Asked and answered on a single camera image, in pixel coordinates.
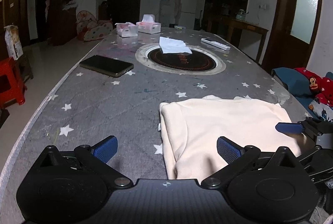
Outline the cream white garment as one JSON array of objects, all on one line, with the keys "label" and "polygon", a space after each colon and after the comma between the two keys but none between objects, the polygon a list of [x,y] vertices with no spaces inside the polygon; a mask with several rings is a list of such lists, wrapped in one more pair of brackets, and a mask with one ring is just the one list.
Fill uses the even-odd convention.
[{"label": "cream white garment", "polygon": [[227,163],[217,152],[217,140],[225,136],[244,147],[265,152],[288,147],[295,156],[307,146],[307,138],[282,134],[279,122],[290,122],[279,104],[259,99],[221,99],[208,95],[159,106],[163,156],[169,179],[203,179]]}]

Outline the red cartoon blanket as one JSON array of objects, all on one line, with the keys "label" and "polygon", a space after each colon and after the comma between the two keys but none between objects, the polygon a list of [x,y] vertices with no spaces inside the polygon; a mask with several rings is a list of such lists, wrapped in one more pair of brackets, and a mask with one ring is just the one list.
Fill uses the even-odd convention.
[{"label": "red cartoon blanket", "polygon": [[296,71],[306,76],[309,81],[310,91],[315,95],[315,100],[332,107],[333,82],[329,77],[320,77],[319,75],[305,69],[295,68]]}]

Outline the black smartphone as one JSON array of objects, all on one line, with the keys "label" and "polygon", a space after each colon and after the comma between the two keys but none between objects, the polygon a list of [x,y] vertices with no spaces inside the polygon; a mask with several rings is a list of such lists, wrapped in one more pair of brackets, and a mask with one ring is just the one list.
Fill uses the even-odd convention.
[{"label": "black smartphone", "polygon": [[132,63],[100,55],[93,55],[81,61],[79,66],[114,78],[121,77],[134,68]]}]

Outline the round black induction cooktop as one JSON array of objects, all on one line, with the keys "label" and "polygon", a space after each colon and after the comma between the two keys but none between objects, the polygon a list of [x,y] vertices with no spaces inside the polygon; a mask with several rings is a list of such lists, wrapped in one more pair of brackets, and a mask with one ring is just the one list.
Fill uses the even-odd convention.
[{"label": "round black induction cooktop", "polygon": [[216,67],[216,62],[208,55],[192,50],[192,53],[164,54],[161,49],[148,53],[148,58],[159,65],[190,72],[203,72]]}]

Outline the red plastic stool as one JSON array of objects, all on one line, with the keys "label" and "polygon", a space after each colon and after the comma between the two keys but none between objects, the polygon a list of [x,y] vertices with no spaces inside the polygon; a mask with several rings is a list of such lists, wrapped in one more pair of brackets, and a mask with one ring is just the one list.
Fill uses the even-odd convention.
[{"label": "red plastic stool", "polygon": [[16,61],[6,58],[1,61],[1,109],[6,103],[16,100],[19,105],[25,103],[24,92],[26,90]]}]

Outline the white remote control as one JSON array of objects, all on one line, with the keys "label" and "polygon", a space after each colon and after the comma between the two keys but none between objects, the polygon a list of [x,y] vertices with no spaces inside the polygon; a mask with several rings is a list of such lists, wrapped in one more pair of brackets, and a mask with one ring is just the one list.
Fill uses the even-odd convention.
[{"label": "white remote control", "polygon": [[218,49],[221,49],[223,51],[229,51],[230,50],[230,46],[225,45],[223,43],[216,42],[216,41],[208,40],[207,38],[202,38],[201,41],[203,43],[206,43],[208,45],[214,46],[214,47],[216,47]]}]

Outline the brown wooden side table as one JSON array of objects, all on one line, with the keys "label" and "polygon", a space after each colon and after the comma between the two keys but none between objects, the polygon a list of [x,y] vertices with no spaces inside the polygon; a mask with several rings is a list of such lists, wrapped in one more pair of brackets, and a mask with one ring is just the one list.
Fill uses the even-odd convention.
[{"label": "brown wooden side table", "polygon": [[250,44],[250,41],[259,40],[259,43],[256,43],[257,51],[253,58],[258,64],[261,59],[268,30],[259,25],[237,19],[230,19],[227,23],[227,28],[226,41],[236,48],[239,48],[242,40],[243,43],[246,42],[248,45]]}]

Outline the soft tissue pack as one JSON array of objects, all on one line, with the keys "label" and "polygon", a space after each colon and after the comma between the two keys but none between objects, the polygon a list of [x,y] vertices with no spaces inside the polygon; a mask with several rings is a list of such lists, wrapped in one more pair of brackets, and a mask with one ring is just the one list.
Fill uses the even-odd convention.
[{"label": "soft tissue pack", "polygon": [[122,38],[137,37],[138,26],[131,23],[116,23],[116,32]]}]

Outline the white folded cloth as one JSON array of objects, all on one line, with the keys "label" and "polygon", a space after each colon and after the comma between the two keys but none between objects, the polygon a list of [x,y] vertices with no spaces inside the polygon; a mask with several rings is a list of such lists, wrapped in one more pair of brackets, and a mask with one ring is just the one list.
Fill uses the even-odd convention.
[{"label": "white folded cloth", "polygon": [[186,43],[178,39],[160,37],[159,46],[163,54],[192,54],[191,49],[187,47]]}]

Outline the white paper bag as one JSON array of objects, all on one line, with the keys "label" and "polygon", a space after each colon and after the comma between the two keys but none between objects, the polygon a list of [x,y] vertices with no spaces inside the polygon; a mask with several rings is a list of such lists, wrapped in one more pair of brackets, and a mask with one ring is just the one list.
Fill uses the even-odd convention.
[{"label": "white paper bag", "polygon": [[16,25],[5,26],[5,42],[9,57],[18,60],[23,55],[23,50]]}]

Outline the white pink tissue box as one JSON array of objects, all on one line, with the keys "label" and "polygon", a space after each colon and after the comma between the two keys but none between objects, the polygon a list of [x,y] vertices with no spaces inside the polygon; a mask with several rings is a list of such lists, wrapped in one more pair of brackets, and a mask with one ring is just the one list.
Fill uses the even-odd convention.
[{"label": "white pink tissue box", "polygon": [[155,21],[152,14],[144,14],[141,21],[136,22],[138,31],[146,34],[157,34],[161,32],[161,24]]}]

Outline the small green packet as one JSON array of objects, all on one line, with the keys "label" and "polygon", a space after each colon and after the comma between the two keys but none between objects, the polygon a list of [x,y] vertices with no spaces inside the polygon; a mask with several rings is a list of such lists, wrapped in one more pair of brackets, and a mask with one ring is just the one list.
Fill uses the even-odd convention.
[{"label": "small green packet", "polygon": [[175,30],[185,30],[186,29],[184,26],[179,26],[179,25],[175,25],[174,28],[175,28]]}]

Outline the white refrigerator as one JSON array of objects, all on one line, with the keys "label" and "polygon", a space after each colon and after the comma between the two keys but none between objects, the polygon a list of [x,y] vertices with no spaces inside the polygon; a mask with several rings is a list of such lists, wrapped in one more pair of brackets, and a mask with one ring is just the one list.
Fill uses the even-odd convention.
[{"label": "white refrigerator", "polygon": [[193,29],[196,18],[197,0],[179,0],[178,25]]}]

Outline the water dispenser with blue bottle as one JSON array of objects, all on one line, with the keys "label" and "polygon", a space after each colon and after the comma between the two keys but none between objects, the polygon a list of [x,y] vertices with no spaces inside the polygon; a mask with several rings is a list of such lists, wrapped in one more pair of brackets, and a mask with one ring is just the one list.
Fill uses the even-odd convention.
[{"label": "water dispenser with blue bottle", "polygon": [[169,27],[171,19],[170,0],[161,0],[159,7],[159,22],[163,27]]}]

